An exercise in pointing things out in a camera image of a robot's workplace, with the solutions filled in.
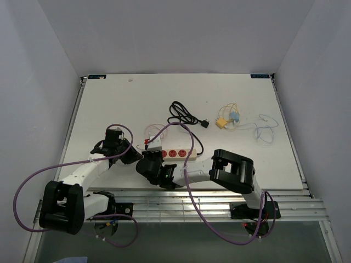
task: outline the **white table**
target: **white table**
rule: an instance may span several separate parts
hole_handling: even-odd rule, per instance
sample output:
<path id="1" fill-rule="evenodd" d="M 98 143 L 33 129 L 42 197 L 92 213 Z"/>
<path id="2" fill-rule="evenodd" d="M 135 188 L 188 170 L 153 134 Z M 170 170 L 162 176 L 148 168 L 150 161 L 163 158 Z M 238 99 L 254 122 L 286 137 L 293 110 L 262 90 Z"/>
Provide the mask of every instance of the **white table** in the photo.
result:
<path id="1" fill-rule="evenodd" d="M 88 79 L 77 111 L 64 162 L 86 159 L 90 150 L 105 136 L 109 124 L 126 125 L 134 134 L 134 145 L 144 141 L 144 129 L 152 123 L 167 123 L 172 101 L 183 103 L 199 119 L 208 119 L 210 126 L 190 125 L 202 141 L 205 151 L 201 161 L 222 148 L 253 159 L 261 188 L 271 190 L 302 189 L 301 177 L 287 135 L 270 79 L 252 79 L 250 75 L 230 74 L 157 74 L 107 75 L 106 79 Z M 241 124 L 256 122 L 258 115 L 275 118 L 274 143 L 256 140 L 254 130 L 221 130 L 215 125 L 218 110 L 235 102 Z M 190 148 L 190 137 L 181 127 L 170 127 L 162 142 L 163 148 Z M 59 179 L 77 166 L 64 167 Z M 104 189 L 160 189 L 149 184 L 135 171 L 135 163 L 117 162 L 93 185 Z M 221 189 L 213 182 L 192 184 L 197 189 Z"/>

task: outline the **light blue cable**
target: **light blue cable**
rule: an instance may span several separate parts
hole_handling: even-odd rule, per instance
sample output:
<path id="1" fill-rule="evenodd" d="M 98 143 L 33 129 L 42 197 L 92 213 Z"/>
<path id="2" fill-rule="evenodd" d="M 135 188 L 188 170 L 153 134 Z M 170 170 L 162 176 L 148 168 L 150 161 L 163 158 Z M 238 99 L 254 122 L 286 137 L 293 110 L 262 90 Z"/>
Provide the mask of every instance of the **light blue cable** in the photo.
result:
<path id="1" fill-rule="evenodd" d="M 264 119 L 262 116 L 265 116 L 265 117 L 268 117 L 268 118 L 274 120 L 275 123 L 276 123 L 276 126 L 269 126 L 269 125 L 266 125 L 266 126 L 259 127 L 257 124 L 255 124 L 255 122 L 249 122 L 249 123 L 246 123 L 246 124 L 243 124 L 243 125 L 239 125 L 239 126 L 238 126 L 238 129 L 239 129 L 239 130 L 249 130 L 249 129 L 252 129 L 252 128 L 240 129 L 239 127 L 241 127 L 241 126 L 246 126 L 246 125 L 249 125 L 249 124 L 253 124 L 253 125 L 256 126 L 256 128 L 255 128 L 255 131 L 256 131 L 256 134 L 257 134 L 256 139 L 261 139 L 261 140 L 264 141 L 266 144 L 272 144 L 273 141 L 274 141 L 274 132 L 273 132 L 273 129 L 272 129 L 272 128 L 278 127 L 278 126 L 279 126 L 279 123 L 278 123 L 274 118 L 272 118 L 272 117 L 270 117 L 270 116 L 268 116 L 268 115 L 259 114 L 258 117 L 259 117 L 261 120 L 265 121 L 265 122 L 267 122 L 268 120 Z M 272 140 L 271 140 L 271 141 L 266 141 L 266 140 L 264 140 L 264 139 L 261 137 L 261 133 L 263 132 L 264 129 L 270 129 L 270 131 L 272 132 Z"/>

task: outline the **power strip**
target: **power strip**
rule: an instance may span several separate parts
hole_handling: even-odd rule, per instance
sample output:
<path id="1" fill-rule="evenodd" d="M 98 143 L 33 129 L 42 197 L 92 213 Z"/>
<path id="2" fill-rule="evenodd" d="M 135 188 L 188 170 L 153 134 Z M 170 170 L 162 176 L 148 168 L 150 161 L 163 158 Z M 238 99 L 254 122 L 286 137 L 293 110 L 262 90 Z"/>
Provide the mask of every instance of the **power strip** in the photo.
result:
<path id="1" fill-rule="evenodd" d="M 167 149 L 162 150 L 162 157 L 164 161 L 183 161 L 188 156 L 190 149 Z M 189 157 L 189 161 L 196 160 L 196 149 L 193 149 Z"/>

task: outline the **white wall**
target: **white wall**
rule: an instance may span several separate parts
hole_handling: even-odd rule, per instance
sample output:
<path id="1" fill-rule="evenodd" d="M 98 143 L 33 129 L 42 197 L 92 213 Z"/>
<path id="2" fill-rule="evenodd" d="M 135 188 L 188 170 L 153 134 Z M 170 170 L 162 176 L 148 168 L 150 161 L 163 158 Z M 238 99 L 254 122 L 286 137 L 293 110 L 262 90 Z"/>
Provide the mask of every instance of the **white wall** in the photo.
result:
<path id="1" fill-rule="evenodd" d="M 314 0 L 39 0 L 80 76 L 275 72 Z"/>
<path id="2" fill-rule="evenodd" d="M 350 44 L 350 1 L 316 1 L 276 81 L 308 185 L 324 200 L 344 262 L 351 262 Z"/>
<path id="3" fill-rule="evenodd" d="M 21 262 L 30 234 L 14 220 L 13 195 L 34 171 L 59 160 L 79 78 L 37 0 L 0 1 L 1 262 Z M 44 185 L 38 175 L 19 197 L 32 226 Z"/>

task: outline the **coiled black cable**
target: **coiled black cable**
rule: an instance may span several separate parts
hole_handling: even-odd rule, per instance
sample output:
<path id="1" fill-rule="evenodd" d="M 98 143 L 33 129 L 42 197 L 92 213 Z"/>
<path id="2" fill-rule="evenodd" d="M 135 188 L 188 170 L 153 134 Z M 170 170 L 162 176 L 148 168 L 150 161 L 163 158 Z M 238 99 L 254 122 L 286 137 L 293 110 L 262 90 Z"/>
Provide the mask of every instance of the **coiled black cable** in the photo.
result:
<path id="1" fill-rule="evenodd" d="M 208 121 L 203 120 L 200 121 L 198 118 L 196 118 L 194 115 L 192 115 L 188 109 L 179 101 L 174 101 L 169 107 L 169 112 L 172 115 L 170 118 L 167 119 L 168 123 L 171 123 L 172 119 L 177 119 L 179 122 L 188 124 L 188 125 L 196 125 L 198 123 L 201 124 L 201 126 L 207 128 L 208 127 Z M 198 137 L 191 132 L 194 136 L 194 138 L 199 142 L 201 146 L 201 152 L 197 153 L 196 155 L 202 155 L 203 154 L 203 145 L 202 142 L 198 139 Z"/>

